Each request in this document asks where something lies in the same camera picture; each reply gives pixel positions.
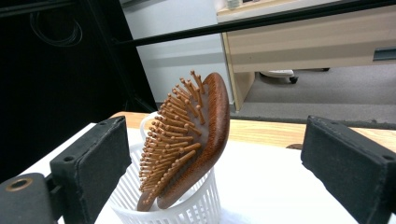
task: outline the hairbrush paddle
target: hairbrush paddle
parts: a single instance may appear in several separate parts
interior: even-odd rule
[[[218,73],[196,82],[181,78],[152,122],[143,148],[138,211],[148,211],[155,199],[161,209],[175,203],[203,177],[221,156],[230,130],[230,107]]]

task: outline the white mesh holder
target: white mesh holder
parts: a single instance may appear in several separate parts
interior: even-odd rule
[[[143,131],[144,124],[156,115],[157,113],[154,112],[142,120],[140,125],[142,138],[146,138]],[[141,194],[138,174],[142,148],[143,142],[130,146],[132,164],[120,179],[108,201],[123,223],[219,223],[221,208],[214,168],[207,172],[171,207],[162,210],[154,203],[148,212],[136,211]]]

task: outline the black cable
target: black cable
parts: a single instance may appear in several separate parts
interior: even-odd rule
[[[54,47],[73,47],[79,42],[81,42],[82,39],[82,29],[81,26],[78,24],[76,20],[73,19],[74,26],[73,26],[73,32],[72,34],[65,38],[65,39],[60,39],[60,40],[53,40],[48,38],[46,35],[44,35],[41,32],[41,29],[39,27],[39,17],[40,17],[40,12],[33,12],[30,14],[30,26],[32,27],[32,30],[35,32],[35,34],[40,38],[42,41],[45,43],[52,45]]]

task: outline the table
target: table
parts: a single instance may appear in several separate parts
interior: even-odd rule
[[[140,121],[148,115],[119,112],[112,117],[125,116],[129,144],[133,145],[142,141],[139,132]],[[89,124],[23,174],[49,175],[50,161],[94,125],[94,123]],[[227,150],[223,152],[215,165],[221,201],[221,224],[261,223],[262,221],[266,223],[356,223],[341,204],[327,192],[321,182],[301,165],[300,151],[285,149],[290,144],[303,142],[304,129],[303,124],[231,120]],[[394,144],[396,131],[355,130],[396,151],[396,144]],[[246,161],[249,165],[248,170],[255,172],[246,172],[246,169],[236,166]],[[245,180],[249,180],[248,190],[246,190]],[[95,223],[121,224],[108,203]],[[392,215],[389,223],[396,224],[396,216]]]
[[[135,112],[119,112],[113,117],[125,116],[127,127],[138,129],[140,120],[148,115]],[[352,128],[352,130],[396,152],[396,131],[363,128]],[[292,144],[302,144],[304,133],[304,124],[231,119],[229,140],[273,147],[287,147]]]

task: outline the gray carpet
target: gray carpet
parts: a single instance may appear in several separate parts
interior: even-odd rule
[[[315,115],[351,127],[396,129],[396,64],[295,70],[288,78],[259,73],[233,119],[305,123]]]

